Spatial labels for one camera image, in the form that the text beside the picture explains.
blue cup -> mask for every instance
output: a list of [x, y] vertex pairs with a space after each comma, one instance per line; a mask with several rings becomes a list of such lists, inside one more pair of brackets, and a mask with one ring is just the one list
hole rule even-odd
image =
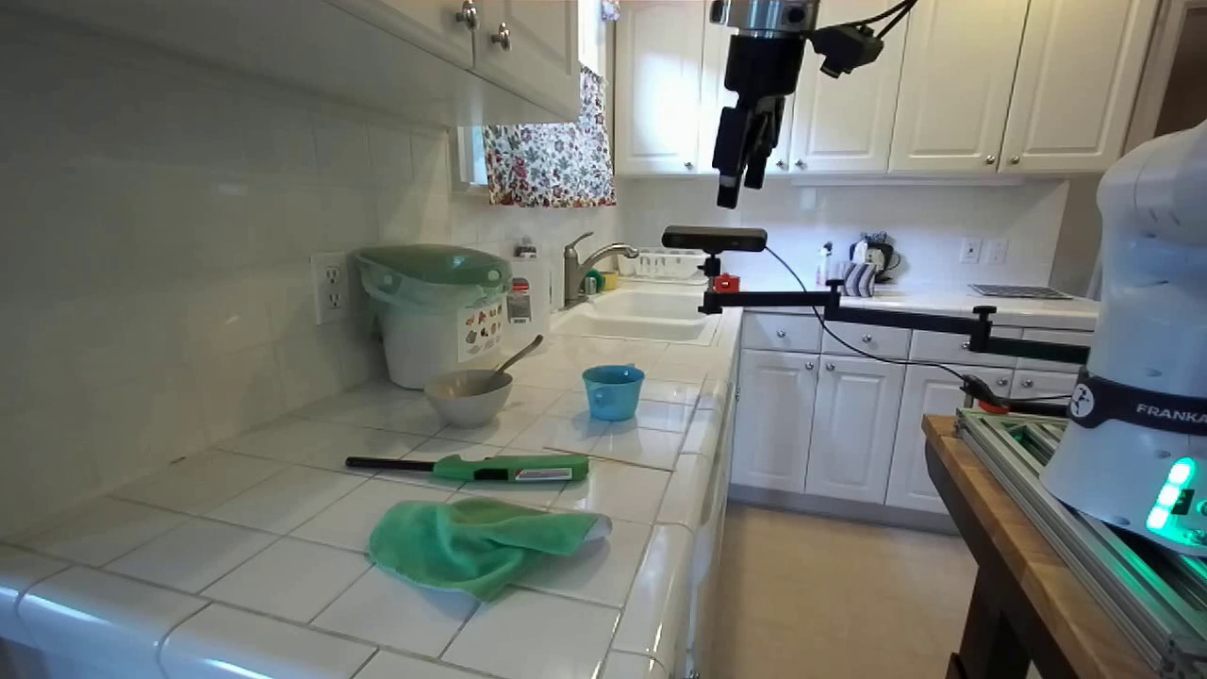
[[645, 374], [639, 368], [594, 368], [582, 374], [590, 417], [595, 424], [627, 424], [639, 412]]

green handle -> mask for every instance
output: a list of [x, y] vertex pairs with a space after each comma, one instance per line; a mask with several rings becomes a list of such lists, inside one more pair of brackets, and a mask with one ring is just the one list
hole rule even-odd
[[440, 485], [582, 485], [590, 478], [590, 457], [446, 457], [431, 476]]

green towel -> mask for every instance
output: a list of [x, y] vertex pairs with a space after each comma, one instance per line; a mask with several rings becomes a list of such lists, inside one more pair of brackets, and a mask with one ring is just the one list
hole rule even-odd
[[599, 515], [543, 515], [509, 501], [401, 501], [368, 535], [368, 558], [434, 590], [497, 600], [543, 558], [566, 558], [607, 529]]

white bowl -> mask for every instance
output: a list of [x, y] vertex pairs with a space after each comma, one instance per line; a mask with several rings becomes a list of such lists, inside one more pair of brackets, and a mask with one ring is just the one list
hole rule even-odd
[[451, 370], [424, 389], [449, 426], [485, 426], [509, 393], [512, 379], [497, 370]]

faucet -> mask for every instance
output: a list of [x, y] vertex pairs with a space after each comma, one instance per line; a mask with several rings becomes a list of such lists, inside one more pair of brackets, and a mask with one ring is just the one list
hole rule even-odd
[[594, 229], [577, 236], [577, 239], [566, 241], [566, 251], [563, 251], [563, 283], [566, 283], [563, 304], [566, 304], [566, 309], [590, 297], [590, 293], [582, 292], [582, 278], [594, 271], [595, 262], [605, 262], [605, 257], [629, 257], [629, 262], [639, 262], [639, 251], [627, 251], [627, 246], [607, 246], [607, 251], [577, 262], [575, 246], [582, 246], [585, 239], [594, 239]]

